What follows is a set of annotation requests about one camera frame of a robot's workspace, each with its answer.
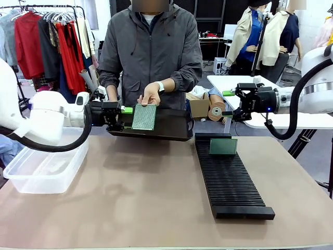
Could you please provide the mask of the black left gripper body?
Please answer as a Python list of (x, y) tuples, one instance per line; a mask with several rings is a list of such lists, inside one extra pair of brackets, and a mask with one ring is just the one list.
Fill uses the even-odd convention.
[(113, 126), (117, 123), (117, 116), (120, 114), (118, 102), (90, 102), (89, 106), (94, 127)]

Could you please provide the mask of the green PCB board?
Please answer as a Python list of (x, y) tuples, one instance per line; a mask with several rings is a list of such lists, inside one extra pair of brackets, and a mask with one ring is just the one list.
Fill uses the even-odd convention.
[(210, 154), (211, 155), (236, 155), (237, 139), (211, 139)]
[(156, 105), (148, 104), (146, 106), (143, 106), (142, 104), (137, 104), (134, 110), (132, 129), (147, 131), (154, 130), (156, 111)]

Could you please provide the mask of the black plastic tray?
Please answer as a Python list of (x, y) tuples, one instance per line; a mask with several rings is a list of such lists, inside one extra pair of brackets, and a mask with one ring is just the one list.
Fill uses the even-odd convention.
[(132, 130), (108, 131), (113, 136), (145, 138), (186, 142), (193, 137), (194, 120), (187, 110), (157, 109), (155, 127), (152, 131)]

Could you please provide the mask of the person's right forearm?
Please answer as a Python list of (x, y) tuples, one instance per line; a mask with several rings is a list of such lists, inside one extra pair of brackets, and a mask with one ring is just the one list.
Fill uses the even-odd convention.
[(122, 69), (116, 71), (108, 71), (98, 68), (100, 85), (105, 87), (108, 98), (111, 102), (119, 100), (118, 87), (120, 84), (120, 74)]

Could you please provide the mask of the person's left hand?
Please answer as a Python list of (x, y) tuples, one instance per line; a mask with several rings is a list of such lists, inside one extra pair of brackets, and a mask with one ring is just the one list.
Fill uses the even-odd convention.
[(160, 96), (156, 82), (148, 84), (144, 89), (144, 94), (140, 95), (137, 102), (143, 106), (160, 104)]

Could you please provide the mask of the white table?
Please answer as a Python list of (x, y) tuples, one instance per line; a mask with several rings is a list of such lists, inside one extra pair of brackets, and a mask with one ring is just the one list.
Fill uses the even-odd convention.
[[(253, 77), (251, 76), (207, 76), (210, 83), (219, 91), (229, 91), (234, 89), (238, 83), (252, 83)], [(239, 107), (240, 99), (237, 96), (227, 96), (224, 98), (228, 111), (233, 111)], [(265, 118), (258, 114), (252, 113), (252, 119), (245, 121), (245, 124), (253, 129), (265, 129)], [(269, 114), (272, 119), (273, 125), (276, 129), (287, 129), (289, 127), (288, 114)], [(329, 114), (304, 114), (298, 113), (298, 129), (319, 129), (319, 130), (333, 130), (333, 117)]]

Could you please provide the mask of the white crate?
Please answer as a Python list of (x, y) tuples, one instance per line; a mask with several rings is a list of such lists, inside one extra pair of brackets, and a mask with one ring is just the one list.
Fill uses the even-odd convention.
[(225, 65), (227, 59), (225, 57), (216, 57), (214, 59), (213, 72), (217, 76), (228, 75), (228, 67)]

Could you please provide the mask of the cardboard box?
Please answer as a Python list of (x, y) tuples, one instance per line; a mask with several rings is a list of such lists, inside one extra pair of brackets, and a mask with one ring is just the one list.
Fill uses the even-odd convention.
[(189, 100), (191, 116), (194, 119), (206, 118), (208, 116), (210, 100), (207, 92), (203, 94), (202, 98), (187, 93), (186, 98)]

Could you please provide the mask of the black chair back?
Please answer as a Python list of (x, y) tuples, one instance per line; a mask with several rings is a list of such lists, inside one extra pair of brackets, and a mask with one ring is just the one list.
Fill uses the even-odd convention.
[(289, 54), (284, 53), (279, 54), (274, 66), (266, 66), (261, 63), (261, 76), (276, 84), (283, 74), (288, 60)]

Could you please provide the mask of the black table leg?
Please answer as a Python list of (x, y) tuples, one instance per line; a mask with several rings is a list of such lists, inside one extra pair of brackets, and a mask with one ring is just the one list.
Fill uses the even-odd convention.
[(289, 148), (288, 153), (294, 159), (296, 159), (300, 155), (300, 153), (304, 150), (306, 145), (311, 141), (311, 138), (314, 136), (316, 131), (317, 131), (316, 129), (302, 130), (302, 132), (298, 135), (297, 139)]

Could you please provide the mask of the white monitor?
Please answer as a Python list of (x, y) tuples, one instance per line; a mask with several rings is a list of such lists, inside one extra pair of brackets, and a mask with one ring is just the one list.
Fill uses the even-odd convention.
[(234, 37), (235, 30), (237, 28), (236, 24), (226, 24), (223, 34), (224, 40), (232, 40)]

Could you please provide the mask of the person in gray jacket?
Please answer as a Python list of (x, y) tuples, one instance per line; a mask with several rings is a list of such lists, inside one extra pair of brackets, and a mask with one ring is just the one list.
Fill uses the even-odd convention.
[[(134, 107), (148, 84), (180, 69), (202, 69), (202, 52), (192, 13), (173, 0), (130, 1), (109, 20), (98, 68), (122, 69), (119, 101)], [(157, 107), (184, 110), (187, 93), (164, 92)]]

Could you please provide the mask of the pink and yellow garment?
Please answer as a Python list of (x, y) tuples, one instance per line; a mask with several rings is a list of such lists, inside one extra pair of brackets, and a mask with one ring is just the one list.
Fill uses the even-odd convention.
[(327, 17), (323, 26), (321, 27), (312, 49), (319, 47), (326, 47), (333, 44), (333, 16)]

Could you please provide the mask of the red shirt on hanger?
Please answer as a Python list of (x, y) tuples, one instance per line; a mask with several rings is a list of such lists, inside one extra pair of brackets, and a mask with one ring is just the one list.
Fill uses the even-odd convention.
[(15, 20), (14, 35), (17, 62), (27, 80), (40, 77), (44, 73), (38, 27), (38, 21), (41, 18), (30, 11)]

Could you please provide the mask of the light blue garment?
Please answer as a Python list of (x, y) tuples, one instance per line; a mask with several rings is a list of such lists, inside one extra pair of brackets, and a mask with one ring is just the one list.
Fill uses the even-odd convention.
[(18, 64), (14, 36), (15, 22), (12, 21), (18, 13), (16, 9), (12, 9), (8, 14), (0, 17), (0, 58), (10, 66)]

